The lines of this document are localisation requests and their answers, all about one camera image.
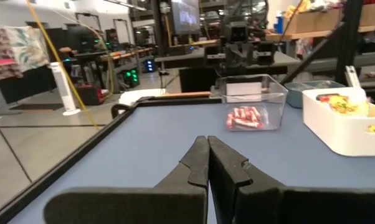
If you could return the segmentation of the black corner bracket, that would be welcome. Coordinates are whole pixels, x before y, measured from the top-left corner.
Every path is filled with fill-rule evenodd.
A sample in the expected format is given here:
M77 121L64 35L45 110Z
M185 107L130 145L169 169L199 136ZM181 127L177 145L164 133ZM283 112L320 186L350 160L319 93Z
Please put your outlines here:
M110 113L113 119L119 116L128 117L130 114L134 112L135 108L136 108L135 104L132 104L132 105L115 104L111 107Z

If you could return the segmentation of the white tower fan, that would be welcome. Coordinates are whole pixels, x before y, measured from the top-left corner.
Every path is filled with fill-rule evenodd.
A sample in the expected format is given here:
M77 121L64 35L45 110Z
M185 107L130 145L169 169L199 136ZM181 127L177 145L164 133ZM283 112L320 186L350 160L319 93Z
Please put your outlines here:
M72 116L79 113L80 109L76 107L70 85L67 81L67 74L61 69L59 62L52 62L50 67L52 69L52 73L57 84L57 89L65 108L63 115Z

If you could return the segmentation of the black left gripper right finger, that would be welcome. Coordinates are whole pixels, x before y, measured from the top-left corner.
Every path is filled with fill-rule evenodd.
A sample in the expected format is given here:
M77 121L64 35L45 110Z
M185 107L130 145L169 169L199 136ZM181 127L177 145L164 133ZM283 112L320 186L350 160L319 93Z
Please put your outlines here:
M208 141L217 224L278 224L284 185L219 138Z

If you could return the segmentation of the red equipment box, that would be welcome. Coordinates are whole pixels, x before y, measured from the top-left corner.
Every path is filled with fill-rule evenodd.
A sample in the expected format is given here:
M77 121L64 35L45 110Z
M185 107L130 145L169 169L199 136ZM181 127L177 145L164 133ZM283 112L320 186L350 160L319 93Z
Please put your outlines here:
M88 106L101 105L105 101L102 90L92 85L77 86L76 91L82 102Z

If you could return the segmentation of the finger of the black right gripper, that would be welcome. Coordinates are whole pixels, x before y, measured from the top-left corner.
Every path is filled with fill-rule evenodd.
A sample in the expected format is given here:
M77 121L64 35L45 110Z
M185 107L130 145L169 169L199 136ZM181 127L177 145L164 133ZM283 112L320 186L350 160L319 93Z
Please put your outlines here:
M252 44L242 44L241 47L241 62L245 66L249 66L253 61L253 45Z
M226 46L226 64L227 66L238 66L240 63L240 52L238 46L229 44Z

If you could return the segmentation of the patterned hanging cloth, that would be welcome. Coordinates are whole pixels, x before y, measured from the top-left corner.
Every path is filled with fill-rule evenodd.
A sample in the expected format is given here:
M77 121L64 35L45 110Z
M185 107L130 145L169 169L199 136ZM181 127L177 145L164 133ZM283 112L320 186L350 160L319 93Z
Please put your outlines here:
M14 61L0 65L0 80L22 78L24 72L50 64L44 36L31 26L0 28L0 56Z

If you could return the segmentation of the white plastic bin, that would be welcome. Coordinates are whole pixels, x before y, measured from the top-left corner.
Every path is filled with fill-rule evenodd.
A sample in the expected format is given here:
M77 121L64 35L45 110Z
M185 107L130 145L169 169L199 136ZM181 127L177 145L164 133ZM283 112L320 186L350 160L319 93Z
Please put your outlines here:
M303 122L332 151L342 156L375 156L375 133L368 132L368 126L375 125L375 105L369 103L367 116L341 116L316 100L318 95L339 94L354 99L366 100L361 88L324 88L304 90Z

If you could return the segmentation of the silver aluminium bar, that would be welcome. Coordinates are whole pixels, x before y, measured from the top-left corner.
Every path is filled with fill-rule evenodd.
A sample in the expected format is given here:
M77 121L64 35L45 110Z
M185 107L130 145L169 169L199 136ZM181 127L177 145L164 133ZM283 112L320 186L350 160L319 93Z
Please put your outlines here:
M358 74L356 73L356 69L354 66L346 66L345 76L347 79L348 86L353 88L361 88Z

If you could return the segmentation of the blue bottle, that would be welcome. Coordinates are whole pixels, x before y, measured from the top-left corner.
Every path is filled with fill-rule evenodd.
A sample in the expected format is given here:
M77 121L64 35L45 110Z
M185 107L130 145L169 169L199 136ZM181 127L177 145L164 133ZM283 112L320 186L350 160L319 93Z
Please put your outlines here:
M277 34L283 34L284 16L277 16L277 22L274 24L274 29Z

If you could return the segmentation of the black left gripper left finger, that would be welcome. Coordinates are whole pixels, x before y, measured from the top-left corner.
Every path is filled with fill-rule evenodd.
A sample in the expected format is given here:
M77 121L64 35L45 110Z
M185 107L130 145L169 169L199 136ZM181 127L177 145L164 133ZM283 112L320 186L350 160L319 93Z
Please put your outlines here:
M178 165L156 188L167 191L154 224L207 224L210 147L198 136Z

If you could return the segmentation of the black device with green lights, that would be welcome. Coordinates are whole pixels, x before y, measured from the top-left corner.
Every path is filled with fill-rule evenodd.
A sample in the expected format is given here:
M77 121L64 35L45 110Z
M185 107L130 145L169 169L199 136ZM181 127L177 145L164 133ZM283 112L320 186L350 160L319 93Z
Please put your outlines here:
M122 77L125 84L130 88L137 87L140 85L139 73L136 68L122 71Z

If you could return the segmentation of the brown cardboard box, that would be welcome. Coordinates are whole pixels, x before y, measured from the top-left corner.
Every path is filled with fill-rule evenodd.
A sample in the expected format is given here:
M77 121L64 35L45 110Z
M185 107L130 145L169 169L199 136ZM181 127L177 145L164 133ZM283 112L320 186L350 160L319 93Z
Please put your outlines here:
M300 34L334 29L341 20L341 9L303 12L283 19L283 32Z

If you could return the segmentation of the black device with blue lights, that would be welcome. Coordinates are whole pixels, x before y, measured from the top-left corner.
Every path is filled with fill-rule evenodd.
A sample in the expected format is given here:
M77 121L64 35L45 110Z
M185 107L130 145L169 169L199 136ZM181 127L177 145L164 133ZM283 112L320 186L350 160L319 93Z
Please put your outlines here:
M153 59L146 59L144 61L145 73L151 73L157 71L156 64Z

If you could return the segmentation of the black screen with pink display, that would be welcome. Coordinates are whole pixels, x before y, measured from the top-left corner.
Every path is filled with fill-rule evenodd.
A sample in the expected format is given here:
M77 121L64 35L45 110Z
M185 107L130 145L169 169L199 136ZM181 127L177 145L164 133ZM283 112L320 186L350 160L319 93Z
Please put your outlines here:
M198 34L200 31L199 0L171 0L175 34Z

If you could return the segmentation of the clear plastic container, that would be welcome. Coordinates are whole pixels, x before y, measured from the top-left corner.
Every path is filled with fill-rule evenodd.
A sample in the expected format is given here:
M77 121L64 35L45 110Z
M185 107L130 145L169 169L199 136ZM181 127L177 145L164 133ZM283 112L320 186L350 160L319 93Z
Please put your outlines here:
M256 121L263 123L262 129L249 128L234 122L233 128L227 128L228 130L271 131L278 129L282 123L288 90L267 74L239 75L220 78L219 95L225 106L225 124L227 115L234 114L234 108L244 108L246 112L254 106L261 115L260 121Z

